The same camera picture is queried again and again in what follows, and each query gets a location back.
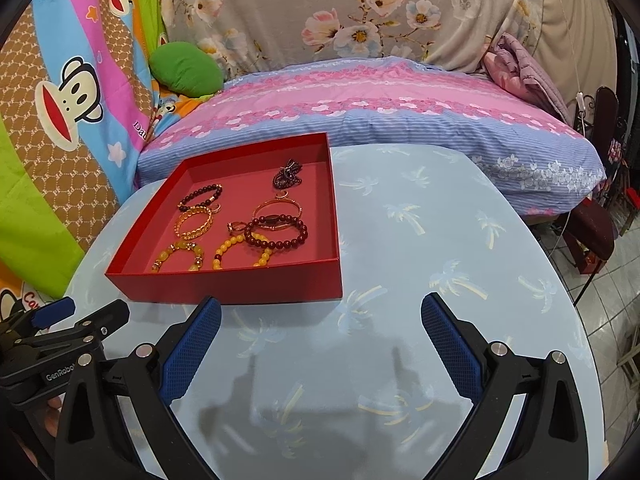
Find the dark beaded necklace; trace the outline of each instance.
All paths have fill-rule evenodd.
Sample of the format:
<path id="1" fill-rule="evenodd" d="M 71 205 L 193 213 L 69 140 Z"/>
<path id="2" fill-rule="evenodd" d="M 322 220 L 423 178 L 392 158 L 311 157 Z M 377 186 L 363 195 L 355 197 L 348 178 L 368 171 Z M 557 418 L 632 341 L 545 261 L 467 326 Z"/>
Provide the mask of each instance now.
<path id="1" fill-rule="evenodd" d="M 191 206 L 186 205 L 186 203 L 189 200 L 193 200 L 197 196 L 200 196 L 201 194 L 209 191 L 213 191 L 213 195 L 207 198 L 204 202 L 200 202 L 199 204 L 196 204 L 196 206 L 208 207 L 213 202 L 215 202 L 220 196 L 220 193 L 222 193 L 222 186 L 220 186 L 220 184 L 211 184 L 210 186 L 201 187 L 200 189 L 197 189 L 193 193 L 189 193 L 186 197 L 180 200 L 180 202 L 178 202 L 178 209 L 184 213 L 185 211 L 188 211 L 192 207 L 196 207 L 193 205 Z"/>

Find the red beaded bracelet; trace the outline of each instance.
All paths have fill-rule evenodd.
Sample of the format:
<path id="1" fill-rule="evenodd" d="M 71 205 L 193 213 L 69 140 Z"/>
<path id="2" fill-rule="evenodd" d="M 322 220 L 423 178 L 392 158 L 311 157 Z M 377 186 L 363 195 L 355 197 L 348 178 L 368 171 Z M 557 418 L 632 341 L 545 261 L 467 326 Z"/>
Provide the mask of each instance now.
<path id="1" fill-rule="evenodd" d="M 257 240 L 252 236 L 252 230 L 258 226 L 273 225 L 273 224 L 289 224 L 300 231 L 300 235 L 297 238 L 291 240 L 285 240 L 283 242 L 267 242 L 265 240 Z M 244 239 L 249 245 L 262 247 L 263 249 L 295 249 L 299 245 L 305 243 L 305 240 L 309 238 L 309 232 L 305 223 L 291 215 L 267 215 L 260 216 L 251 220 L 244 228 Z"/>

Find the round table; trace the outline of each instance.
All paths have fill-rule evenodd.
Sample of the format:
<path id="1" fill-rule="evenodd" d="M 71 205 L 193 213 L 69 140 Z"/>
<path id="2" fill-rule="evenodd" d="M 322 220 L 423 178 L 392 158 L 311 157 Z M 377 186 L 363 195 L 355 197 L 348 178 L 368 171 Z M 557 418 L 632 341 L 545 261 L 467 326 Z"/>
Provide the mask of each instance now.
<path id="1" fill-rule="evenodd" d="M 580 318 L 519 216 L 461 153 L 424 145 L 332 149 L 344 297 L 224 306 L 220 331 L 172 410 L 223 480 L 421 480 L 468 414 L 420 322 L 436 290 L 459 319 L 516 354 L 567 355 L 589 444 L 603 469 L 600 387 Z M 78 267 L 67 295 L 76 320 L 127 298 L 104 271 L 161 182 L 120 208 Z M 193 305 L 129 302 L 109 358 L 155 343 Z M 520 413 L 515 398 L 483 472 L 500 462 Z M 123 400 L 146 468 L 162 472 Z"/>

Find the red box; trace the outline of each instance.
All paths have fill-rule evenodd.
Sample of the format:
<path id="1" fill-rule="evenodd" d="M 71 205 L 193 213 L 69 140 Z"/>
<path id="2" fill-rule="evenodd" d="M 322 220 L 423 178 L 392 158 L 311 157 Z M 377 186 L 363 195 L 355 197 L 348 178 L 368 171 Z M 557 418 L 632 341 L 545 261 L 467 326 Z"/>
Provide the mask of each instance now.
<path id="1" fill-rule="evenodd" d="M 268 265 L 253 267 L 260 250 L 246 242 L 232 246 L 222 259 L 222 270 L 212 270 L 217 248 L 230 238 L 226 225 L 248 222 L 256 207 L 273 199 L 273 177 L 293 158 L 303 165 L 302 183 L 290 188 L 289 197 L 302 207 L 308 226 L 306 243 L 295 250 L 274 251 Z M 195 240 L 204 249 L 199 271 L 189 272 L 194 254 L 175 251 L 160 272 L 150 272 L 158 254 L 177 241 L 174 225 L 177 204 L 192 191 L 209 184 L 222 184 L 211 229 Z M 189 205 L 202 202 L 201 195 Z M 260 215 L 297 214 L 289 203 L 270 205 Z M 206 216 L 194 215 L 181 231 L 202 225 Z M 289 240 L 298 235 L 293 228 L 259 231 L 269 240 Z M 194 156 L 180 163 L 160 187 L 124 238 L 107 271 L 109 278 L 133 301 L 198 303 L 207 294 L 223 304 L 295 303 L 334 300 L 342 297 L 340 253 L 335 213 L 334 178 L 326 134 L 308 134 L 256 142 Z"/>

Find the beaded bracelet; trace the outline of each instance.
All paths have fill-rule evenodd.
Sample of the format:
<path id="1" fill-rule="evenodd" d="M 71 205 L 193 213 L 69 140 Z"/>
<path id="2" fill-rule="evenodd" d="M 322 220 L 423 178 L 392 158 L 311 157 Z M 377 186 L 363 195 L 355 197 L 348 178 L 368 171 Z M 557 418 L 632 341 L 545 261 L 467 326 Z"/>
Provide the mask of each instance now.
<path id="1" fill-rule="evenodd" d="M 281 224 L 288 224 L 292 227 L 295 227 L 300 231 L 300 235 L 297 238 L 293 238 L 291 240 L 285 240 L 283 242 L 268 242 L 266 240 L 260 240 L 251 238 L 252 230 L 256 227 L 263 226 L 268 223 L 280 222 Z M 244 238 L 246 239 L 249 245 L 260 246 L 263 249 L 295 249 L 299 245 L 305 243 L 305 240 L 309 238 L 309 232 L 305 225 L 305 223 L 295 218 L 295 216 L 291 215 L 268 215 L 268 216 L 260 216 L 258 218 L 254 218 L 251 220 L 246 227 L 244 228 Z"/>
<path id="2" fill-rule="evenodd" d="M 266 243 L 269 242 L 266 236 L 260 235 L 258 233 L 252 233 L 252 237 L 253 237 L 252 239 L 255 241 L 266 242 Z M 213 257 L 213 262 L 211 264 L 213 270 L 220 270 L 222 268 L 220 266 L 222 264 L 222 255 L 228 251 L 229 247 L 234 246 L 236 244 L 240 244 L 244 242 L 244 240 L 245 240 L 244 235 L 232 236 L 231 238 L 229 238 L 229 240 L 226 240 L 222 245 L 220 245 L 220 248 L 216 250 L 216 255 Z M 254 267 L 265 266 L 269 261 L 269 258 L 271 257 L 272 252 L 273 251 L 269 248 L 265 249 L 262 255 L 260 256 L 260 259 L 254 263 Z"/>
<path id="3" fill-rule="evenodd" d="M 178 216 L 178 221 L 175 223 L 175 227 L 174 227 L 175 235 L 178 238 L 182 238 L 183 240 L 191 240 L 193 238 L 197 238 L 198 236 L 203 235 L 211 228 L 211 225 L 213 224 L 213 215 L 215 215 L 215 213 L 217 213 L 219 210 L 220 210 L 220 204 L 218 204 L 218 207 L 213 210 L 201 205 L 195 205 L 190 209 L 187 209 L 187 211 L 185 211 L 184 213 L 181 213 L 181 215 Z M 207 221 L 204 222 L 204 224 L 198 227 L 197 229 L 194 229 L 193 231 L 180 233 L 180 226 L 183 224 L 183 222 L 187 218 L 190 218 L 200 213 L 207 215 Z"/>
<path id="4" fill-rule="evenodd" d="M 178 249 L 193 251 L 193 254 L 196 255 L 196 259 L 194 260 L 193 265 L 189 267 L 188 270 L 200 270 L 200 267 L 202 266 L 202 257 L 204 255 L 202 247 L 200 247 L 195 242 L 185 242 L 184 240 L 178 240 L 177 242 L 169 245 L 160 254 L 158 254 L 158 257 L 154 261 L 154 264 L 151 266 L 151 272 L 158 272 L 160 270 L 160 267 L 162 267 L 162 263 L 166 261 L 167 258 Z"/>
<path id="5" fill-rule="evenodd" d="M 199 204 L 191 206 L 186 205 L 186 202 L 188 202 L 189 200 L 193 200 L 197 196 L 200 196 L 207 191 L 213 191 L 213 195 L 207 198 L 204 202 L 200 202 Z M 208 207 L 212 202 L 215 202 L 218 199 L 220 193 L 222 193 L 222 186 L 220 186 L 220 184 L 210 184 L 210 186 L 201 187 L 193 193 L 189 193 L 186 197 L 180 200 L 180 202 L 178 202 L 178 209 L 184 213 L 185 211 L 188 211 L 189 209 L 192 209 L 194 207 Z"/>

